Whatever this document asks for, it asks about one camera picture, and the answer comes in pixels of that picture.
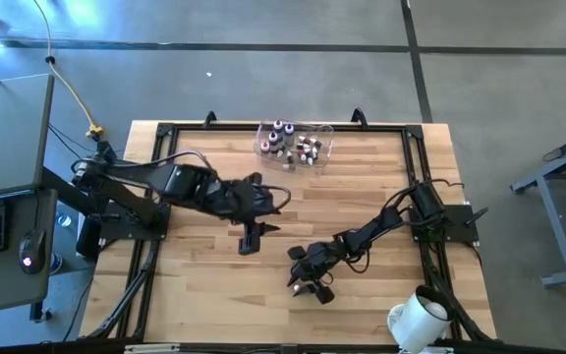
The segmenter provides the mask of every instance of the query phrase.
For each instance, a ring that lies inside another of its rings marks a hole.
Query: metal stand
[[[540,197],[547,211],[547,217],[551,223],[551,228],[554,231],[554,236],[556,237],[556,242],[558,243],[558,248],[560,249],[560,254],[566,266],[566,235],[565,230],[560,222],[560,213],[556,209],[553,198],[549,191],[548,183],[549,179],[556,177],[566,178],[566,152],[560,157],[550,161],[544,167],[540,168],[536,172],[532,173],[528,177],[522,179],[521,181],[510,186],[510,189],[515,194],[523,194],[526,189],[530,187],[538,187],[540,191]],[[555,273],[550,276],[545,276],[541,279],[543,286],[551,286],[557,284],[566,283],[566,271]]]

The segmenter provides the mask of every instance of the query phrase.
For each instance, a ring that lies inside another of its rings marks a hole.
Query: white cable
[[[34,1],[34,4],[36,4],[38,11],[40,11],[40,15],[42,15],[43,20],[45,21],[45,27],[47,28],[47,56],[51,57],[52,56],[51,55],[51,30],[49,29],[49,23],[47,22],[47,17],[45,16],[43,9],[40,7],[40,5],[38,5],[38,2],[36,0],[33,0],[33,1]],[[67,89],[69,89],[69,91],[71,92],[71,95],[76,99],[76,101],[78,102],[80,107],[83,109],[83,111],[85,112],[86,119],[88,120],[88,124],[90,124],[91,127],[96,126],[96,124],[94,123],[93,119],[90,116],[90,113],[88,113],[88,110],[86,109],[85,104],[82,102],[82,100],[80,99],[80,97],[78,96],[78,94],[76,93],[74,88],[72,88],[72,86],[67,82],[67,80],[65,80],[65,78],[63,78],[62,75],[60,75],[60,73],[56,70],[56,68],[54,67],[54,65],[52,63],[48,62],[48,64],[49,64],[49,68],[51,68],[52,73],[54,73],[54,75],[58,79],[60,79],[60,81],[67,87]]]

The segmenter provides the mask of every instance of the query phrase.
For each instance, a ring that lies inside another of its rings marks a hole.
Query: clear plastic container
[[[263,142],[270,142],[270,133],[274,132],[275,120],[261,121],[259,128],[256,130],[254,151],[260,157],[261,163],[268,168],[291,173],[303,173],[313,176],[321,175],[324,167],[329,163],[329,156],[333,148],[333,128],[329,125],[317,126],[286,120],[280,121],[283,123],[283,131],[285,131],[285,127],[288,124],[291,124],[294,127],[294,133],[291,137],[285,133],[277,134],[277,137],[280,135],[282,137],[277,140],[276,151],[271,149],[268,152],[261,151]],[[302,142],[299,137],[305,138],[305,141]],[[304,144],[305,148],[299,148],[298,144]],[[310,152],[303,153],[303,151],[308,150],[307,146],[309,146]],[[283,152],[278,153],[278,150],[281,148],[283,148]],[[317,158],[313,158],[314,154],[312,152],[314,148]],[[292,163],[288,160],[288,151],[291,152]]]

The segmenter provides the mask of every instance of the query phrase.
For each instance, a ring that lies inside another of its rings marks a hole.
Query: yellow cable
[[[33,1],[34,1],[34,4],[36,4],[38,11],[40,11],[40,15],[42,15],[43,20],[45,21],[45,27],[47,28],[47,56],[51,57],[52,56],[51,55],[51,29],[49,28],[49,23],[47,22],[47,16],[45,16],[43,9],[40,7],[40,5],[38,5],[38,2],[36,0],[33,0]],[[88,120],[88,124],[90,125],[89,132],[96,132],[96,133],[101,134],[102,128],[95,124],[95,122],[93,121],[93,118],[91,118],[90,113],[88,112],[88,109],[86,109],[85,104],[82,102],[82,100],[80,99],[80,97],[78,96],[78,94],[76,93],[74,88],[67,82],[67,80],[65,80],[65,78],[63,78],[63,76],[58,72],[58,70],[56,70],[56,68],[54,67],[54,65],[51,62],[48,62],[48,64],[49,64],[49,68],[51,69],[52,73],[54,73],[54,75],[65,85],[65,87],[67,87],[67,89],[69,89],[69,92],[71,93],[71,95],[76,99],[76,102],[80,105],[80,107],[85,112],[86,119]]]

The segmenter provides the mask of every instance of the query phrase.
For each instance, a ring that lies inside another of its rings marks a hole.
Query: power cable
[[[54,73],[54,75],[63,83],[63,85],[65,85],[65,87],[69,89],[69,92],[71,93],[71,95],[74,97],[78,105],[85,113],[86,120],[88,121],[89,124],[88,132],[86,132],[86,136],[88,138],[101,136],[101,134],[103,133],[102,127],[98,126],[95,123],[90,113],[88,112],[88,109],[86,109],[85,104],[82,102],[82,100],[76,93],[76,90],[71,86],[71,84],[69,84],[69,82],[67,82],[67,80],[65,80],[65,78],[63,78],[63,76],[58,72],[58,70],[56,70],[56,67],[54,66],[54,64],[56,63],[56,59],[54,58],[51,52],[51,29],[49,28],[49,22],[47,22],[47,16],[45,16],[45,12],[43,12],[43,9],[40,7],[40,5],[38,5],[38,1],[36,0],[33,1],[34,4],[36,4],[38,11],[40,11],[40,15],[43,17],[43,20],[45,21],[45,28],[47,29],[47,57],[45,58],[45,62],[49,64],[49,68],[51,69],[52,73]]]
[[[91,276],[91,278],[88,280],[88,283],[86,284],[86,288],[83,291],[83,293],[80,295],[80,299],[78,299],[78,306],[76,306],[76,310],[74,311],[74,317],[71,319],[71,323],[69,324],[69,328],[67,329],[67,333],[65,334],[65,337],[63,338],[63,341],[67,341],[67,338],[69,337],[69,334],[71,334],[71,330],[74,327],[74,323],[76,322],[76,317],[78,316],[78,312],[80,311],[80,306],[83,303],[83,298],[85,297],[86,292],[88,291],[88,289],[90,289],[90,285],[93,283],[93,276]]]

